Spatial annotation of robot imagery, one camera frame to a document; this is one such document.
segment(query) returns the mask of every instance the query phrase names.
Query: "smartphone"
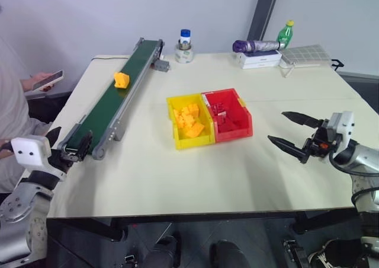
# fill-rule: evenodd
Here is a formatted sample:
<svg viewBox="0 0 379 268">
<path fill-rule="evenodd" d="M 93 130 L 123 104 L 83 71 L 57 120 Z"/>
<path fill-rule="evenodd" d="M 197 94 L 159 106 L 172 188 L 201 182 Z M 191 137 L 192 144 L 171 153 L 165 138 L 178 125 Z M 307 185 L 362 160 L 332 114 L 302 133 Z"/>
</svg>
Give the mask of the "smartphone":
<svg viewBox="0 0 379 268">
<path fill-rule="evenodd" d="M 61 81 L 62 79 L 63 79 L 63 71 L 57 71 L 55 74 L 49 76 L 48 78 L 35 83 L 31 90 L 33 92 L 40 91 L 43 88 L 46 88 L 48 86 L 53 85 L 54 83 L 57 83 L 58 81 Z"/>
</svg>

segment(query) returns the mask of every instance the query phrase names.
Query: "conveyor belt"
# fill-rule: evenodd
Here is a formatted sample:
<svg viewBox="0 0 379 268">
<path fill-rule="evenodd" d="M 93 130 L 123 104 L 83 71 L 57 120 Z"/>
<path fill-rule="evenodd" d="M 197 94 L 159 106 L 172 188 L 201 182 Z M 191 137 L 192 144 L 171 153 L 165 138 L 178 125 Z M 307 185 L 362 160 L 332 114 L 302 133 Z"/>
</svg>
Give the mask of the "conveyor belt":
<svg viewBox="0 0 379 268">
<path fill-rule="evenodd" d="M 92 131 L 93 138 L 89 152 L 95 159 L 102 159 L 105 151 L 99 153 L 97 147 L 108 143 L 108 140 L 120 140 L 122 138 L 124 129 L 117 128 L 122 126 L 120 125 L 120 116 L 124 113 L 131 96 L 133 96 L 151 63 L 159 58 L 162 46 L 161 40 L 142 40 L 139 42 L 137 49 L 120 71 L 129 75 L 128 87 L 126 89 L 116 88 L 114 81 L 110 84 L 91 112 L 72 129 L 60 145 L 65 152 L 76 152 L 81 139 L 89 131 Z"/>
</svg>

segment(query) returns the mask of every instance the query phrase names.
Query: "floor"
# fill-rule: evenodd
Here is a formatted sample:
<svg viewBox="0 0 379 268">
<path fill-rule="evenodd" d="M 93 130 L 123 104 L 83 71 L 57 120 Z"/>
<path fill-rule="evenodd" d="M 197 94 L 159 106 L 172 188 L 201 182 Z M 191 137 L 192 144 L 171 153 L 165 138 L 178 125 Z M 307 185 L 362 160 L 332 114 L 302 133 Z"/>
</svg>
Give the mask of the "floor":
<svg viewBox="0 0 379 268">
<path fill-rule="evenodd" d="M 379 113 L 379 81 L 345 80 Z M 237 244 L 251 267 L 295 267 L 286 261 L 283 240 L 296 239 L 306 253 L 310 254 L 329 239 L 353 239 L 361 236 L 358 218 L 304 235 L 296 235 L 290 230 L 293 222 L 294 219 L 291 218 L 279 218 L 130 224 L 127 240 L 120 243 L 53 224 L 50 229 L 53 238 L 49 238 L 47 267 L 130 267 L 124 264 L 124 256 L 137 250 L 143 259 L 157 240 L 174 231 L 179 231 L 182 235 L 180 267 L 210 267 L 208 250 L 218 240 L 229 240 Z"/>
</svg>

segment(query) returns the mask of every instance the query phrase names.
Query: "yellow bin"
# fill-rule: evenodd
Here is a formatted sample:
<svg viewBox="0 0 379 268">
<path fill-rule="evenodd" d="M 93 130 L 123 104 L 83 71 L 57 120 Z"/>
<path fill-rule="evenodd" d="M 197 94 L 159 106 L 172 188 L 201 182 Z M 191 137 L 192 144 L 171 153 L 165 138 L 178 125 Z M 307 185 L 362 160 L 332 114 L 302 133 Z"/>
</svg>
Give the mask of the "yellow bin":
<svg viewBox="0 0 379 268">
<path fill-rule="evenodd" d="M 200 93 L 171 97 L 166 100 L 169 117 L 172 121 L 172 131 L 174 133 L 176 149 L 192 148 L 193 146 L 210 145 L 215 143 L 213 120 Z M 205 126 L 200 136 L 192 139 L 185 136 L 183 129 L 178 129 L 174 115 L 174 109 L 180 111 L 183 107 L 188 106 L 189 104 L 198 105 L 199 118 L 196 118 L 196 122 L 200 122 Z"/>
</svg>

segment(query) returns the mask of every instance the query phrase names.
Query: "plastic storage bin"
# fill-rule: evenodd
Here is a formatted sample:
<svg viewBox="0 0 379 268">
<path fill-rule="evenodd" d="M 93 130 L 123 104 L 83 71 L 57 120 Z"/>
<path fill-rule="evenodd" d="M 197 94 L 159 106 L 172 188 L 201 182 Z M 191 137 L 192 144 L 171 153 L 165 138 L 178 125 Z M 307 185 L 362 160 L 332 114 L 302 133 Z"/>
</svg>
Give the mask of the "plastic storage bin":
<svg viewBox="0 0 379 268">
<path fill-rule="evenodd" d="M 235 89 L 202 93 L 214 124 L 216 142 L 253 135 L 252 117 Z"/>
<path fill-rule="evenodd" d="M 172 131 L 174 133 L 175 145 L 177 149 L 190 148 L 193 146 L 209 145 L 215 143 L 213 119 L 210 116 L 201 94 L 185 95 L 167 98 L 169 117 L 172 121 Z M 200 136 L 188 138 L 183 129 L 179 129 L 176 124 L 174 109 L 180 111 L 189 104 L 197 104 L 199 107 L 199 117 L 196 122 L 202 123 L 205 128 Z"/>
</svg>

